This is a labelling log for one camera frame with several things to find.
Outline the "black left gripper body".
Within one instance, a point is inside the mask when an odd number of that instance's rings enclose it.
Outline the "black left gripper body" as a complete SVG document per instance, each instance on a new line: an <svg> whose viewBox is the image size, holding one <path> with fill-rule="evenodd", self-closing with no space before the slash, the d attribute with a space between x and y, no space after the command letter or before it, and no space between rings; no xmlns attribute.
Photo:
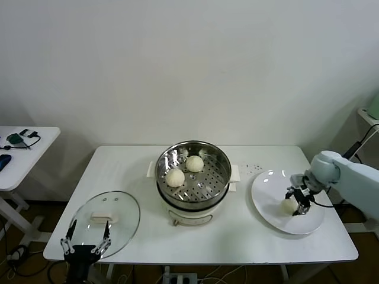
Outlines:
<svg viewBox="0 0 379 284"><path fill-rule="evenodd" d="M69 264L65 283L85 283L88 280L89 268L99 260L95 245L74 245L74 252L64 252L64 260Z"/></svg>

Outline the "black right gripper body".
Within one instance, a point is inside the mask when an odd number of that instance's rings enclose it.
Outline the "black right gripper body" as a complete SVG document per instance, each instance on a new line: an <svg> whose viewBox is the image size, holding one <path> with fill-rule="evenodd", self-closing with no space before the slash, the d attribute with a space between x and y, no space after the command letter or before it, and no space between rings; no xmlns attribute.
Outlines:
<svg viewBox="0 0 379 284"><path fill-rule="evenodd" d="M310 207L313 200L313 193L304 182L294 184L294 196L299 207Z"/></svg>

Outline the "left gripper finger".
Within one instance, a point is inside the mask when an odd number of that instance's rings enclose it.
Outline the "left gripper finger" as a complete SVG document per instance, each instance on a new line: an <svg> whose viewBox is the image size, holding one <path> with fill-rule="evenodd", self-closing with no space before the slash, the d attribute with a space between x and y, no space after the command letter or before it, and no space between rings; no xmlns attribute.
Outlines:
<svg viewBox="0 0 379 284"><path fill-rule="evenodd" d="M73 245L71 242L73 233L75 231L75 227L76 227L76 220L74 220L72 224L70 225L70 227L68 228L65 238L60 239L60 245L63 249L64 255L73 254L75 252L75 249L73 248Z"/></svg>
<svg viewBox="0 0 379 284"><path fill-rule="evenodd" d="M103 255L111 245L109 221L106 222L101 242L91 250L92 254Z"/></svg>

